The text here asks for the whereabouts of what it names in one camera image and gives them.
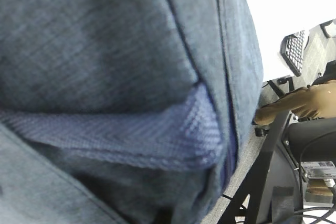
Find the label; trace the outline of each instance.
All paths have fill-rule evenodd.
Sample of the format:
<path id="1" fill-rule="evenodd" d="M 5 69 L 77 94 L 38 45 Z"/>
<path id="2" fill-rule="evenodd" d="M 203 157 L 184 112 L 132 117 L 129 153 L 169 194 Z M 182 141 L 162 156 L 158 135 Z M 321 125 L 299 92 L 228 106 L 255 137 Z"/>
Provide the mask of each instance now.
<path id="1" fill-rule="evenodd" d="M 302 162 L 308 178 L 336 178 L 336 167 L 331 161 Z"/>

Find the black keyboard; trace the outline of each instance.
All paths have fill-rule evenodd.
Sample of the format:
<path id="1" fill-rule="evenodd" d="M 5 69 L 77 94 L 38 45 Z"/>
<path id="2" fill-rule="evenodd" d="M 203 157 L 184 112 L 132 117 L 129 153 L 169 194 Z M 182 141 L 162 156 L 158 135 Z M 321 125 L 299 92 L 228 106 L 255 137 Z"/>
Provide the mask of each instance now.
<path id="1" fill-rule="evenodd" d="M 286 36 L 281 44 L 280 53 L 295 76 L 302 74 L 304 40 L 305 31 L 303 30 L 295 35 Z"/>

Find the desk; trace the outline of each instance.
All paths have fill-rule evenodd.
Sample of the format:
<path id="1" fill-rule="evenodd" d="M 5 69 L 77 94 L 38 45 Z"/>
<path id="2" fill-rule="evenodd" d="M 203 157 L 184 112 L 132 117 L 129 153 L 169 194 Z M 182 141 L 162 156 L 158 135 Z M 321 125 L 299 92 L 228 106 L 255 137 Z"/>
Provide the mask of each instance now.
<path id="1" fill-rule="evenodd" d="M 256 28 L 264 81 L 293 75 L 279 50 L 284 36 L 336 18 L 334 0 L 247 0 Z"/>

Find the floor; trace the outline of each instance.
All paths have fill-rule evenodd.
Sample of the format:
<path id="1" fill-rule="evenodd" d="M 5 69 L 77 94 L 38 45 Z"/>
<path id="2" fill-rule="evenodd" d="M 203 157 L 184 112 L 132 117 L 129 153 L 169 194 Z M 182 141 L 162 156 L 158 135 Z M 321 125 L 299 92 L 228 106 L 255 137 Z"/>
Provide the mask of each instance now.
<path id="1" fill-rule="evenodd" d="M 336 39 L 327 39 L 320 26 L 310 30 L 309 42 L 305 49 L 302 76 L 295 77 L 295 88 L 311 84 L 317 77 L 318 73 L 324 73 L 327 62 L 336 59 Z M 288 86 L 281 86 L 285 92 Z M 269 86 L 263 88 L 259 99 L 259 106 L 274 102 L 277 96 Z M 256 137 L 254 127 L 250 128 L 250 137 L 247 141 L 245 149 L 240 154 L 240 160 L 235 174 L 233 175 L 225 194 L 233 196 L 243 181 L 245 175 L 250 169 L 252 163 L 259 154 L 260 148 L 264 142 L 264 137 Z M 229 200 L 220 198 L 214 209 L 203 219 L 202 224 L 216 224 L 221 217 L 223 211 L 227 207 Z"/>

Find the black metal frame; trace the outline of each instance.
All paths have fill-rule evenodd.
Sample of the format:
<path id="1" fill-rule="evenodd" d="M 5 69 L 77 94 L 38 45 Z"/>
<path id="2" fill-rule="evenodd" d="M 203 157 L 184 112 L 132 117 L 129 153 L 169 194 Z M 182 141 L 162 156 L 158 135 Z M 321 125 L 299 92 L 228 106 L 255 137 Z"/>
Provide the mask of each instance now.
<path id="1" fill-rule="evenodd" d="M 277 82 L 278 82 L 279 85 L 283 85 L 283 84 L 286 84 L 288 82 L 289 92 L 292 92 L 292 91 L 295 90 L 292 77 L 280 78 L 280 79 L 277 80 Z M 273 91 L 275 92 L 275 94 L 277 94 L 277 96 L 279 98 L 281 98 L 285 95 L 285 93 L 281 89 L 279 89 L 278 86 L 273 81 L 268 81 L 267 83 L 270 85 L 270 87 L 273 89 Z"/>
<path id="2" fill-rule="evenodd" d="M 260 209 L 260 204 L 275 147 L 277 143 L 282 144 L 280 141 L 284 137 L 284 130 L 290 119 L 288 115 L 288 112 L 284 112 L 277 116 L 260 154 L 217 224 L 235 224 L 235 217 L 243 214 L 245 216 L 244 224 L 255 224 L 261 211 L 264 214 L 265 211 L 267 213 L 270 211 L 270 208 Z M 241 211 L 240 206 L 248 195 L 250 195 L 248 208 Z"/>

